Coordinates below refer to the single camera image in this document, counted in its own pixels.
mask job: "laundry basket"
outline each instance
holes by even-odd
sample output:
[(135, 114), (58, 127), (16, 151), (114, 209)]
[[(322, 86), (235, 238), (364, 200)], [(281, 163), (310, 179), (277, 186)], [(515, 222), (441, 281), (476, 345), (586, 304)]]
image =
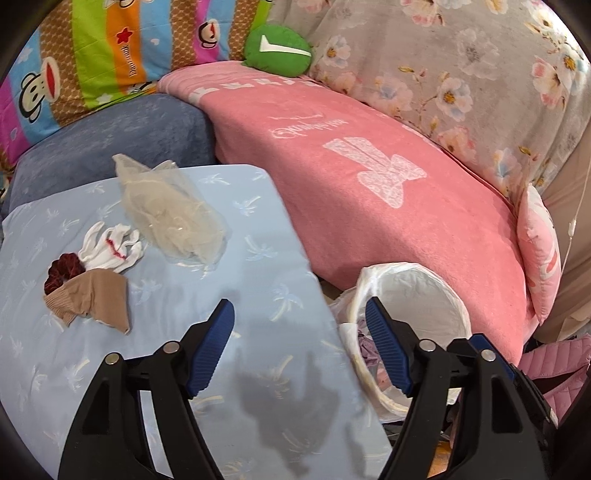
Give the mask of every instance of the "laundry basket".
[[(469, 338), (472, 330), (460, 297), (428, 268), (403, 262), (362, 269), (357, 286), (343, 292), (330, 308), (363, 389), (380, 421), (389, 423), (406, 418), (411, 399), (392, 385), (379, 356), (368, 367), (362, 355), (360, 341), (364, 351), (368, 341), (373, 342), (365, 324), (365, 304), (371, 297), (378, 297), (390, 316), (407, 322), (419, 338), (443, 348), (454, 338)], [(448, 403), (454, 403), (458, 394), (459, 389), (450, 389)]]

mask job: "pink pillow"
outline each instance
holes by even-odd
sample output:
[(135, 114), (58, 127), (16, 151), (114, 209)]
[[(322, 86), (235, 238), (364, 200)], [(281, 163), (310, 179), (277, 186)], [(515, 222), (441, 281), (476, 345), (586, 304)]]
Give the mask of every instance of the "pink pillow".
[(544, 323), (560, 284), (560, 251), (550, 213), (534, 186), (521, 199), (517, 240), (523, 256), (525, 281), (540, 324)]

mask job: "floral pillow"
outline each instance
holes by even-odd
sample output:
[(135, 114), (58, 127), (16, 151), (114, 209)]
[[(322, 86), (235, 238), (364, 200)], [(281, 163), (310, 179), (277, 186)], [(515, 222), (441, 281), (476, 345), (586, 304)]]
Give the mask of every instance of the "floral pillow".
[(591, 69), (541, 0), (275, 0), (310, 76), (416, 129), (518, 204), (591, 116)]

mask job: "green plush toy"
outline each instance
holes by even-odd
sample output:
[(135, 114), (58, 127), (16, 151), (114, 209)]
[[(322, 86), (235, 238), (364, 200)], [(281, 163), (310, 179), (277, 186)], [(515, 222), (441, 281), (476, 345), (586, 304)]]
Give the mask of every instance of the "green plush toy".
[(287, 27), (262, 25), (254, 29), (244, 45), (244, 65), (263, 72), (297, 77), (312, 61), (311, 48), (302, 37)]

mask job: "blue gripper pad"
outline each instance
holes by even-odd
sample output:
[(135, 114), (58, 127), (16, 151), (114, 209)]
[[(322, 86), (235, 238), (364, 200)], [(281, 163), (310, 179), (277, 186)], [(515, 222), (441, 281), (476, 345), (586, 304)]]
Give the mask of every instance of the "blue gripper pad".
[(482, 333), (475, 333), (474, 335), (472, 335), (470, 337), (470, 340), (468, 340), (468, 341), (476, 350), (478, 350), (478, 352), (482, 352), (483, 350), (487, 350), (487, 349), (492, 350), (495, 353), (496, 357), (501, 361), (503, 368), (507, 372), (507, 375), (509, 375), (509, 379), (511, 379), (511, 380), (515, 379), (515, 372), (509, 366), (509, 364), (507, 363), (507, 360), (505, 360), (503, 358), (503, 356), (493, 346), (493, 344), (490, 342), (490, 340), (488, 338), (486, 338), (485, 335), (483, 335)]
[[(408, 341), (404, 342), (404, 340), (418, 342), (418, 338), (407, 323), (396, 322), (400, 324), (397, 325), (398, 330), (402, 330), (400, 333), (406, 337), (398, 339), (392, 329), (394, 322), (376, 297), (369, 299), (365, 305), (365, 320), (392, 385), (402, 390), (405, 395), (410, 395), (414, 384), (410, 376), (408, 356), (413, 355), (413, 349), (411, 347), (409, 351), (409, 346), (405, 345)], [(414, 339), (408, 338), (408, 332), (404, 332), (404, 326), (410, 330)]]
[(221, 308), (213, 312), (207, 322), (211, 322), (211, 326), (190, 360), (187, 391), (192, 396), (196, 396), (201, 390), (207, 388), (212, 379), (213, 372), (234, 329), (234, 305), (225, 301)]

